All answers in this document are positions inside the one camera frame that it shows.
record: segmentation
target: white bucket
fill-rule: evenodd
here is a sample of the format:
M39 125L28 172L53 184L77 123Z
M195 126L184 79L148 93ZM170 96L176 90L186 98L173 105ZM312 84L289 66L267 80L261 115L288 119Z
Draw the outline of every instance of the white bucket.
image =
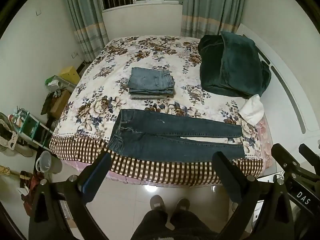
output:
M44 151L36 161L36 170L38 172L59 173L62 169L62 163L59 159L52 157L50 152Z

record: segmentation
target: window sill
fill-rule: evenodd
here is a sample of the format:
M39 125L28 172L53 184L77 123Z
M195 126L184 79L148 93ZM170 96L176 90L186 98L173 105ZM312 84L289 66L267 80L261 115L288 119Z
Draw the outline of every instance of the window sill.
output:
M137 1L137 3L135 4L127 4L127 5L122 5L122 6L118 6L118 7L113 7L110 9L106 9L103 10L102 13L104 12L110 12L110 11L114 11L114 10L118 10L118 9L122 9L122 8L127 8L127 7L133 7L133 6L141 6L141 5L159 5L159 4L172 4L172 5L181 5L182 3L179 1L154 1L154 2L144 2L144 1Z

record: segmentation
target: yellow box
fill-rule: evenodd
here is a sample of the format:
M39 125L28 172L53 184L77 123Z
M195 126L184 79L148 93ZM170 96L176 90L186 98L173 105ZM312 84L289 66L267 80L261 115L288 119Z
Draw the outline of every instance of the yellow box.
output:
M77 85L80 81L80 77L73 66L62 69L59 76L75 85Z

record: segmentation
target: cardboard box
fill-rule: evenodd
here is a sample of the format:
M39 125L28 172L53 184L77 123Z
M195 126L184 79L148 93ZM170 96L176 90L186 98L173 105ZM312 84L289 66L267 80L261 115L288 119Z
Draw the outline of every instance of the cardboard box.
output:
M63 109L65 108L66 104L68 103L68 100L70 98L70 93L68 90L64 90L61 94L61 97L57 99L57 101L54 103L53 107L50 110L50 114L56 118L57 120L60 119L60 116L63 112Z
M80 81L80 77L73 66L62 69L59 76L75 85Z

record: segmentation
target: white headboard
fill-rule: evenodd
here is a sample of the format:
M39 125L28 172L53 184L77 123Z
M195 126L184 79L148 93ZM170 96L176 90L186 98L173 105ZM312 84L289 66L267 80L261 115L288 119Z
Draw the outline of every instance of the white headboard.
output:
M270 67L271 81L261 97L261 102L273 143L280 143L299 163L306 161L298 152L298 147L302 143L319 155L319 125L296 77L279 55L253 31L241 24L236 34L252 39L260 50L260 59ZM281 167L277 165L268 173L280 170Z

